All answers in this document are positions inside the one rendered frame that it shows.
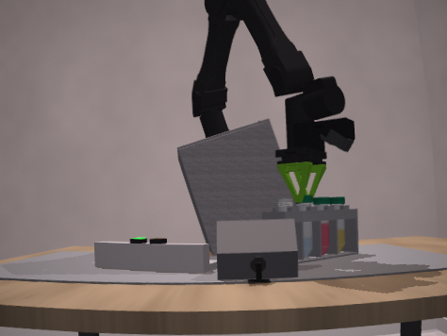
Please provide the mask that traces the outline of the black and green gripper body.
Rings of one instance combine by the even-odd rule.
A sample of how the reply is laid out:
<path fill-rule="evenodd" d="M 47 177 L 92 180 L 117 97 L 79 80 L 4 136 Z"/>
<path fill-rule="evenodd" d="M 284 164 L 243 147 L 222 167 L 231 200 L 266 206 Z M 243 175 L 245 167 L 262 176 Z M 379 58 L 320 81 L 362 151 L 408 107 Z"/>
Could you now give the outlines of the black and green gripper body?
<path fill-rule="evenodd" d="M 313 165 L 326 164 L 326 161 L 323 161 L 326 159 L 326 152 L 308 147 L 294 148 L 293 124 L 302 122 L 308 121 L 293 121 L 286 124 L 288 149 L 275 150 L 275 157 L 282 158 L 282 160 L 278 161 L 277 164 L 294 162 L 313 162 Z"/>

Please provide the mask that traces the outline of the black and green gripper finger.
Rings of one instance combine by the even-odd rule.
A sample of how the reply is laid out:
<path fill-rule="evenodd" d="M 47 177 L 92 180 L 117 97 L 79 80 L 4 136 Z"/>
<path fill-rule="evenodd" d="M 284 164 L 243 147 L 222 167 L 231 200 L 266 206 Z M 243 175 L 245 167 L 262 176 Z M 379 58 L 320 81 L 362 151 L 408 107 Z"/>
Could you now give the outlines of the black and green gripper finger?
<path fill-rule="evenodd" d="M 290 193 L 295 201 L 295 203 L 303 202 L 306 186 L 309 180 L 313 162 L 294 162 L 294 163 L 284 163 L 277 164 L 277 169 L 281 176 L 284 178 L 286 184 L 290 189 Z M 301 186 L 299 194 L 297 194 L 295 187 L 290 178 L 290 172 L 302 171 Z"/>
<path fill-rule="evenodd" d="M 325 172 L 325 169 L 326 169 L 326 164 L 313 165 L 311 173 L 316 173 L 316 176 L 314 178 L 314 181 L 313 181 L 310 193 L 307 194 L 307 191 L 306 191 L 305 195 L 312 195 L 312 197 L 314 197 L 315 192 L 316 192 L 316 190 L 317 190 L 317 188 L 319 186 L 319 183 L 320 183 L 320 181 L 321 181 L 321 179 L 323 177 L 323 174 Z M 299 185 L 299 188 L 300 188 L 300 186 L 301 186 L 301 178 L 302 178 L 302 171 L 296 171 L 296 172 L 294 172 L 294 174 L 296 176 L 296 179 L 297 179 L 297 182 L 298 182 L 298 185 Z"/>

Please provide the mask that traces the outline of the grey flat mat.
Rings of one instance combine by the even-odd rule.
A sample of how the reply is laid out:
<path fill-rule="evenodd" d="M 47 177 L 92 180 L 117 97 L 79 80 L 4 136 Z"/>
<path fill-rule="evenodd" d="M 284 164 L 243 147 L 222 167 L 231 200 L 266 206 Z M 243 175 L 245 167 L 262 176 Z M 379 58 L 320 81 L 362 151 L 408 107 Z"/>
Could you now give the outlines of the grey flat mat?
<path fill-rule="evenodd" d="M 269 278 L 272 282 L 378 277 L 447 270 L 447 255 L 391 244 L 363 244 L 358 254 L 298 263 L 298 277 Z M 370 248 L 370 249 L 369 249 Z M 65 254 L 65 253 L 67 254 Z M 179 272 L 95 266 L 92 251 L 59 251 L 0 264 L 0 279 L 133 285 L 246 284 L 248 279 L 217 279 L 217 268 Z M 53 255 L 53 256 L 52 256 Z"/>

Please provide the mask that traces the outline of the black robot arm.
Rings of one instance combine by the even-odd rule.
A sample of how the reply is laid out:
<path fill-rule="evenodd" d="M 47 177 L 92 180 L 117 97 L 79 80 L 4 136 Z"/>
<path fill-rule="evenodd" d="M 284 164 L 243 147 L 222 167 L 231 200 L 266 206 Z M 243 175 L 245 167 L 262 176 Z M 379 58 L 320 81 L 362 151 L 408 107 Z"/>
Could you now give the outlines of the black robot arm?
<path fill-rule="evenodd" d="M 343 112 L 342 90 L 333 76 L 314 80 L 304 54 L 288 39 L 266 0 L 205 0 L 205 8 L 207 44 L 191 100 L 193 118 L 200 116 L 206 138 L 229 130 L 222 112 L 228 90 L 225 72 L 234 35 L 243 20 L 257 45 L 275 97 L 302 92 L 285 100 L 286 124 L 308 121 L 293 124 L 294 148 L 325 151 L 327 142 L 348 152 L 356 138 L 354 121 L 345 117 L 315 122 Z"/>

